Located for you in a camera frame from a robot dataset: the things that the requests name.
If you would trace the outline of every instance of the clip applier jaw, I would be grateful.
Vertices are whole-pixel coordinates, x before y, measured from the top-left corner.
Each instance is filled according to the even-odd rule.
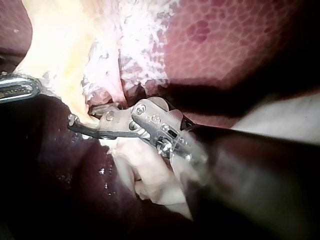
[[[101,105],[91,114],[100,117],[96,128],[81,124],[70,114],[68,129],[97,139],[140,138],[167,159],[172,146],[180,140],[180,132],[194,125],[161,97],[142,99],[128,109],[119,109],[114,103]]]
[[[114,103],[94,107],[90,114],[99,118],[97,126],[87,126],[79,118],[70,114],[67,128],[96,139],[115,140],[117,138],[139,138],[144,130],[133,124],[131,108],[119,109]]]

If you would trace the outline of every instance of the white fibrous tissue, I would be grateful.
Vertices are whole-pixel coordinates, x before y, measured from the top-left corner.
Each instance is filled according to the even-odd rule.
[[[173,4],[179,0],[119,0],[117,11],[112,11],[112,26],[105,24],[108,33],[115,35],[117,44],[110,44],[103,33],[96,37],[92,46],[83,78],[83,90],[88,99],[99,88],[108,89],[108,74],[115,61],[108,52],[118,47],[120,77],[125,91],[148,80],[164,85],[168,77],[165,72],[165,33],[169,19],[174,15]]]

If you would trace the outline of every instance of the laparoscopic clip applier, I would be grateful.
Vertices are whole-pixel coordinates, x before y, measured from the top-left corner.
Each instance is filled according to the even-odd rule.
[[[161,97],[128,109],[100,105],[90,114],[99,119],[97,127],[82,125],[74,114],[67,127],[98,139],[139,138],[155,148],[181,183],[196,222],[225,219],[219,202],[284,239],[315,234],[311,222],[320,213],[301,197],[312,194],[304,174],[320,159],[319,146],[197,125]],[[309,179],[320,184],[317,175]]]

